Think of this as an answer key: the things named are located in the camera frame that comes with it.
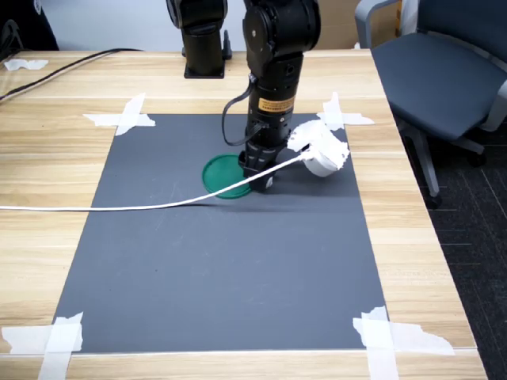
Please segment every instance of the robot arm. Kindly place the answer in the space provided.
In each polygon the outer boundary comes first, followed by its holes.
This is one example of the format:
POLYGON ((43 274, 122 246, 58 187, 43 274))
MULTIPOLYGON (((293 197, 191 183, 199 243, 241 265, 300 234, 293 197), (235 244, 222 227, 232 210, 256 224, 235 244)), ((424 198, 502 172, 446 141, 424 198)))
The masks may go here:
MULTIPOLYGON (((217 78, 220 71, 223 75, 220 28, 227 0, 166 1, 183 34, 185 76, 217 78)), ((226 143, 245 143, 239 165, 245 177, 251 177, 273 167, 287 145, 303 53, 317 44, 321 21, 316 0, 245 0, 245 6, 243 34, 251 82, 246 93, 226 106, 223 118, 233 103, 250 96, 245 138, 226 143)), ((250 186, 264 191, 272 182, 273 177, 263 177, 250 186)))
POLYGON ((220 28, 227 0, 166 0, 174 26, 181 29, 187 59, 185 78, 223 78, 225 60, 231 59, 227 31, 222 44, 220 28))
MULTIPOLYGON (((239 164, 251 177, 273 167, 286 147, 303 53, 317 44, 321 22, 315 0, 245 0, 245 5, 246 59, 257 81, 246 125, 246 136, 252 137, 239 164)), ((272 182, 265 177, 250 186, 262 192, 272 182)))

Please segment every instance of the chair leg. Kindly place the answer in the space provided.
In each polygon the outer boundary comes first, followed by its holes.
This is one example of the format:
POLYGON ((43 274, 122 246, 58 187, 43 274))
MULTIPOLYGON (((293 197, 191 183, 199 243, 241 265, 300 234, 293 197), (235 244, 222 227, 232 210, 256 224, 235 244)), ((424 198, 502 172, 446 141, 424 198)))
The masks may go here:
POLYGON ((484 146, 476 142, 460 137, 452 142, 452 145, 458 146, 470 152, 467 155, 468 163, 475 168, 486 164, 486 155, 484 154, 484 146))
POLYGON ((431 197, 436 198, 439 195, 440 189, 438 187, 438 181, 436 180, 435 167, 433 166, 433 160, 431 159, 431 152, 428 148, 428 140, 422 132, 415 128, 411 128, 410 132, 406 135, 414 143, 417 158, 419 159, 426 184, 429 188, 429 194, 431 197))
POLYGON ((469 150, 470 152, 474 152, 476 154, 484 153, 484 146, 482 146, 481 144, 477 144, 472 140, 465 139, 464 137, 460 137, 459 139, 452 141, 451 144, 463 148, 465 150, 469 150))

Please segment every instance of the gray chair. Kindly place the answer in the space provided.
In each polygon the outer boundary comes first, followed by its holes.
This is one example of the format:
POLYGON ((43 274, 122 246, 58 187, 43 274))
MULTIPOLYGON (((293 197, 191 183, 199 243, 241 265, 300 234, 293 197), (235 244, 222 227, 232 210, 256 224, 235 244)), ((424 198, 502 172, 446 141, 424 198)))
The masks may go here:
MULTIPOLYGON (((361 0, 356 26, 362 48, 372 47, 373 11, 397 1, 361 0)), ((472 165, 480 165, 483 146, 463 135, 475 127, 495 131, 507 116, 507 73, 494 63, 507 62, 507 0, 420 0, 417 32, 372 55, 398 128, 414 143, 429 187, 426 203, 438 207, 427 135, 472 152, 472 165)))

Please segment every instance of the green plastic lid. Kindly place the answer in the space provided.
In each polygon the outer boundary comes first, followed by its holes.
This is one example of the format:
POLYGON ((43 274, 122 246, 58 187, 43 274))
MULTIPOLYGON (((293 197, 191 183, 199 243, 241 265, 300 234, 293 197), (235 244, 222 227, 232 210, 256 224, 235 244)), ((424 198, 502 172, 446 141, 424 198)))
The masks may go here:
MULTIPOLYGON (((206 164, 203 169, 203 183, 209 192, 217 192, 243 181, 243 169, 238 164, 238 156, 235 154, 221 154, 206 164)), ((235 200, 247 195, 252 190, 248 184, 233 188, 219 195, 223 200, 235 200)))

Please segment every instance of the wooden table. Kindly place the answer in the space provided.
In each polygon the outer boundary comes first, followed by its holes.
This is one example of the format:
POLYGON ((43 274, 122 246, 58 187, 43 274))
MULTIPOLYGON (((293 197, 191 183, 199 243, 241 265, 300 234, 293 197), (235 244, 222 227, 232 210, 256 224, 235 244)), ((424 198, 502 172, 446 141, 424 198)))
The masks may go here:
MULTIPOLYGON (((85 54, 20 54, 49 64, 33 71, 2 67, 0 93, 85 54)), ((3 101, 0 204, 91 204, 115 129, 95 127, 83 113, 121 113, 139 93, 147 94, 143 113, 221 113, 246 88, 242 53, 227 63, 220 82, 185 80, 184 65, 177 53, 125 52, 3 101)), ((391 320, 421 325, 456 349, 456 356, 397 353, 400 378, 486 378, 369 51, 306 55, 295 112, 321 112, 333 91, 343 112, 375 121, 349 126, 347 134, 391 320)), ((231 112, 245 110, 243 102, 231 112)), ((86 214, 77 213, 0 211, 0 326, 51 324, 85 220, 86 214)), ((0 354, 9 349, 0 339, 0 354)), ((41 361, 2 355, 0 378, 37 378, 41 361)), ((92 377, 368 379, 369 373, 365 350, 75 355, 67 378, 92 377)))

